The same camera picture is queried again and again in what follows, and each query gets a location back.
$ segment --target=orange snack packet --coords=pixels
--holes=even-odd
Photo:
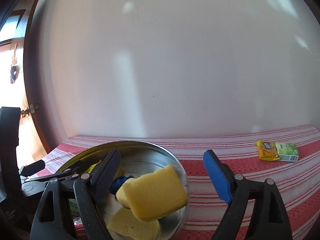
[[[259,159],[264,161],[278,161],[280,157],[278,156],[276,144],[274,142],[267,141],[257,141],[256,142]]]

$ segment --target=striped tablecloth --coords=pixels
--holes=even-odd
[[[90,147],[119,140],[128,139],[72,136],[43,158],[46,168],[37,176],[56,172],[71,157]],[[310,125],[241,136],[136,140],[152,142],[172,152],[188,175],[189,215],[185,228],[177,236],[178,239],[210,239],[227,207],[218,198],[203,166],[202,156],[208,149],[212,149],[234,173],[241,173],[251,180],[264,181],[272,178],[276,182],[288,212],[293,239],[302,239],[319,215],[320,132]],[[296,144],[300,153],[298,162],[259,160],[255,146],[257,140]],[[243,239],[246,233],[253,204],[254,201],[249,201],[237,239]]]

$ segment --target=green packet in bowl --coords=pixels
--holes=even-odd
[[[293,143],[276,142],[276,149],[280,157],[280,161],[296,162],[299,158],[298,148]]]

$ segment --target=stainless steel bowl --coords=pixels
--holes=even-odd
[[[118,150],[121,153],[121,166],[124,170],[125,176],[132,175],[137,178],[143,174],[154,172],[155,170],[171,164],[177,172],[181,184],[189,196],[187,175],[181,163],[172,153],[158,145],[138,141],[112,142],[89,149],[79,154],[79,157],[80,159],[86,159],[87,161],[90,159],[90,162],[94,164],[105,158],[105,152],[109,152],[109,150],[111,151],[113,149]],[[122,205],[112,194],[109,194],[98,204],[99,213],[106,224],[108,224],[112,216],[121,207]],[[157,237],[157,240],[170,239],[175,233],[177,233],[183,224],[184,218],[187,217],[187,210],[188,205],[170,215],[159,219],[161,233]],[[110,234],[114,240],[128,239],[114,232],[110,232]]]

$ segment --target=wall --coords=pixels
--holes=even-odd
[[[42,0],[36,13],[52,145],[320,128],[320,27],[303,0]]]

